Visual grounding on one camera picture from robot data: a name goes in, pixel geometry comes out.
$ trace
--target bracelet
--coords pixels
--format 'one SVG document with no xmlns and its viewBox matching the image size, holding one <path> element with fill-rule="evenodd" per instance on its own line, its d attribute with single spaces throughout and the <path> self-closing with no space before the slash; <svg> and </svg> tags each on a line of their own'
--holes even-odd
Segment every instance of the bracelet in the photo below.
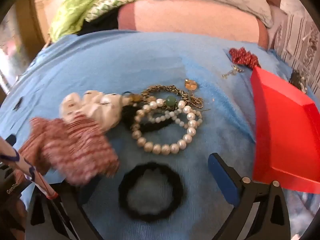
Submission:
<svg viewBox="0 0 320 240">
<path fill-rule="evenodd" d="M 150 102 L 148 105 L 144 105 L 142 109 L 137 111 L 137 115 L 134 117 L 135 124 L 132 126 L 132 138 L 137 140 L 137 145 L 139 147 L 143 147 L 145 152 L 153 152 L 154 154 L 168 155 L 170 152 L 173 154 L 177 154 L 179 150 L 184 150 L 187 147 L 187 143 L 191 143 L 192 137 L 196 134 L 196 129 L 202 123 L 202 115 L 200 111 L 193 110 L 191 106 L 186 106 L 184 101 L 179 101 L 178 109 L 175 111 L 169 112 L 168 110 L 164 112 L 164 115 L 161 117 L 154 118 L 154 121 L 159 123 L 161 121 L 165 121 L 169 118 L 175 121 L 176 124 L 179 124 L 181 127 L 187 129 L 187 133 L 183 136 L 181 140 L 177 143 L 173 143 L 170 146 L 168 144 L 160 145 L 153 144 L 153 142 L 147 142 L 146 138 L 142 137 L 142 133 L 140 131 L 140 122 L 142 118 L 150 113 L 151 110 L 156 110 L 158 107 L 163 106 L 163 99 L 157 99 L 156 101 Z M 185 124 L 179 118 L 177 118 L 178 114 L 185 113 L 187 115 L 188 124 Z M 149 120 L 153 122 L 153 117 L 149 116 Z"/>
<path fill-rule="evenodd" d="M 172 187 L 172 201 L 166 209 L 161 210 L 158 214 L 140 214 L 137 210 L 132 209 L 128 204 L 128 193 L 137 184 L 137 181 L 144 175 L 146 170 L 159 169 L 161 174 L 168 178 L 168 183 Z M 119 188 L 119 206 L 135 220 L 145 222 L 154 222 L 160 219 L 168 218 L 181 204 L 184 195 L 183 186 L 180 176 L 165 164 L 149 162 L 136 166 L 133 170 L 126 173 L 121 181 Z"/>
<path fill-rule="evenodd" d="M 156 86 L 150 86 L 147 89 L 143 90 L 141 92 L 141 95 L 143 97 L 143 100 L 147 103 L 150 103 L 152 101 L 155 101 L 154 96 L 150 96 L 150 93 L 154 92 L 160 92 L 160 91 L 165 91 L 165 92 L 171 92 L 174 93 L 175 95 L 181 97 L 181 100 L 186 103 L 188 106 L 195 106 L 197 108 L 202 108 L 203 107 L 203 99 L 202 98 L 196 98 L 193 94 L 188 94 L 187 92 L 177 89 L 174 85 L 170 86 L 161 86 L 161 85 L 156 85 Z M 163 106 L 161 106 L 164 109 L 170 110 L 170 109 L 178 109 L 178 103 L 177 100 L 174 96 L 168 96 L 164 100 Z"/>
</svg>

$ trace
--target cream scrunchie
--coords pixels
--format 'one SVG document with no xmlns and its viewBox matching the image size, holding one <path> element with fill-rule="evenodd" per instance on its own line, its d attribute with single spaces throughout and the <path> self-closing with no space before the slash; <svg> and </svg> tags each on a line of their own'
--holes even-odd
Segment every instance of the cream scrunchie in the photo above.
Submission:
<svg viewBox="0 0 320 240">
<path fill-rule="evenodd" d="M 104 94 L 95 90 L 86 91 L 82 99 L 77 93 L 71 93 L 60 104 L 60 117 L 70 123 L 75 113 L 81 111 L 96 120 L 103 131 L 108 131 L 119 123 L 122 106 L 129 102 L 129 98 L 121 95 Z"/>
</svg>

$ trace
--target red scrunchie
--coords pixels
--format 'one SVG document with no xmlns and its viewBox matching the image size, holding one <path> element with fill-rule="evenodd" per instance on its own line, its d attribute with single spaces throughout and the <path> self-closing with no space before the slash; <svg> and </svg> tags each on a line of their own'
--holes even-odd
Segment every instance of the red scrunchie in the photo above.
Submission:
<svg viewBox="0 0 320 240">
<path fill-rule="evenodd" d="M 240 49 L 231 48 L 229 54 L 232 57 L 232 63 L 242 64 L 253 70 L 254 67 L 261 68 L 258 57 L 254 54 L 251 54 L 250 51 L 246 51 L 244 47 Z"/>
</svg>

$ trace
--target blue cloth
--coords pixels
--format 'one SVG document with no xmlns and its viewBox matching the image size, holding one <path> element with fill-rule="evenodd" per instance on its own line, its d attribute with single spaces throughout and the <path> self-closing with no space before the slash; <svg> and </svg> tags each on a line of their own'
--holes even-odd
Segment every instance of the blue cloth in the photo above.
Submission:
<svg viewBox="0 0 320 240">
<path fill-rule="evenodd" d="M 224 51 L 242 46 L 258 56 L 263 69 L 288 80 L 292 70 L 273 52 L 266 52 L 252 43 L 183 33 L 131 31 L 63 37 L 39 53 L 3 103 L 0 135 L 6 138 L 11 133 L 16 134 L 15 147 L 18 149 L 28 138 L 28 120 L 35 116 L 58 117 L 59 104 L 72 92 L 80 95 L 86 90 L 139 93 L 155 84 L 174 84 L 183 89 L 184 79 L 193 79 L 199 84 L 195 95 L 204 99 L 204 109 L 210 108 L 210 111 L 203 112 L 204 122 L 197 129 L 192 143 L 178 155 L 147 154 L 137 147 L 131 133 L 122 124 L 118 125 L 109 131 L 108 137 L 116 148 L 120 169 L 114 178 L 103 178 L 99 182 L 84 210 L 104 239 L 211 239 L 230 214 L 232 206 L 225 201 L 208 170 L 208 156 L 217 152 L 240 176 L 252 174 L 255 151 L 252 72 L 246 69 L 244 73 L 227 79 L 221 77 L 232 69 Z M 12 111 L 22 96 L 20 109 Z M 173 124 L 145 136 L 154 143 L 171 144 L 184 134 L 183 128 Z M 166 163 L 178 172 L 186 192 L 180 208 L 169 219 L 154 224 L 131 220 L 119 210 L 117 203 L 117 189 L 123 175 L 137 164 L 148 161 Z M 164 207 L 170 201 L 171 189 L 163 178 L 155 177 L 157 179 L 151 182 L 150 176 L 144 176 L 130 193 L 133 206 L 147 211 L 155 205 Z M 46 178 L 51 182 L 63 179 L 57 172 Z M 313 206 L 312 199 L 304 201 L 296 192 L 288 191 L 288 194 L 289 198 L 294 196 L 294 201 L 289 199 L 288 205 L 289 210 L 290 205 L 295 210 L 295 215 L 297 207 L 307 210 L 306 202 L 309 201 L 309 209 Z M 30 195 L 30 189 L 24 192 L 25 203 Z M 305 230 L 307 223 L 303 228 L 300 225 L 292 227 L 292 234 Z"/>
</svg>

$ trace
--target metal screw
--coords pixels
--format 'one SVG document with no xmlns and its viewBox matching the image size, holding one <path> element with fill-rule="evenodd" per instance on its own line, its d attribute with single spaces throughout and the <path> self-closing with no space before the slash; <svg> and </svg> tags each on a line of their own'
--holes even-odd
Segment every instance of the metal screw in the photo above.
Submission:
<svg viewBox="0 0 320 240">
<path fill-rule="evenodd" d="M 279 187 L 280 186 L 280 183 L 278 181 L 276 181 L 276 180 L 274 180 L 272 184 L 275 187 Z"/>
<path fill-rule="evenodd" d="M 249 184 L 249 183 L 251 182 L 251 179 L 248 178 L 248 177 L 243 177 L 243 178 L 242 178 L 242 181 L 243 181 L 244 183 L 246 183 L 246 184 Z"/>
</svg>

